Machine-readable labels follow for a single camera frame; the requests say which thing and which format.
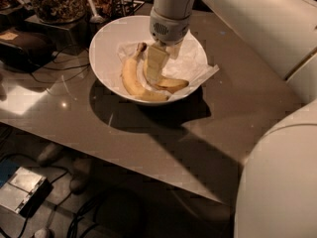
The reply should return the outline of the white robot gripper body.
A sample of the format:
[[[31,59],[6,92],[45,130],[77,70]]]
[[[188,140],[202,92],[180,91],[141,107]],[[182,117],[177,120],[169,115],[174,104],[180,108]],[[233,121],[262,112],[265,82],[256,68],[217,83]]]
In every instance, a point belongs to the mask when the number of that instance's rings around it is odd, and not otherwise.
[[[189,18],[170,19],[155,9],[150,14],[150,33],[156,42],[172,46],[180,43],[189,30]]]

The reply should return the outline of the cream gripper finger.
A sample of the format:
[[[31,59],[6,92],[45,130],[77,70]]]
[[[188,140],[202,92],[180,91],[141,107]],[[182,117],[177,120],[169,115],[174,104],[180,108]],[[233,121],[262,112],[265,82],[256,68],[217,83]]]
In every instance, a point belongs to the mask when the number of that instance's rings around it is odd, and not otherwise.
[[[179,42],[177,44],[170,45],[170,46],[166,47],[166,51],[172,60],[176,60],[178,58],[181,46],[182,46],[182,42]]]
[[[148,48],[145,60],[145,77],[150,84],[155,84],[161,79],[162,69],[169,57],[165,46],[153,44]]]

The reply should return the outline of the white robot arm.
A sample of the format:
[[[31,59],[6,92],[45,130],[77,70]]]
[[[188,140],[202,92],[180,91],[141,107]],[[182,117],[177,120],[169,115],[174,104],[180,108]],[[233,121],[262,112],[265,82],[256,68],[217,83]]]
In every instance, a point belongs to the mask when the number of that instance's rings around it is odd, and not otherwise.
[[[219,98],[232,115],[273,104],[289,86],[304,105],[257,141],[238,174],[200,164],[210,191],[235,208],[235,238],[317,238],[316,47],[313,0],[202,0],[270,67],[231,68],[232,86]],[[154,0],[152,36],[168,45],[188,31],[192,0]]]

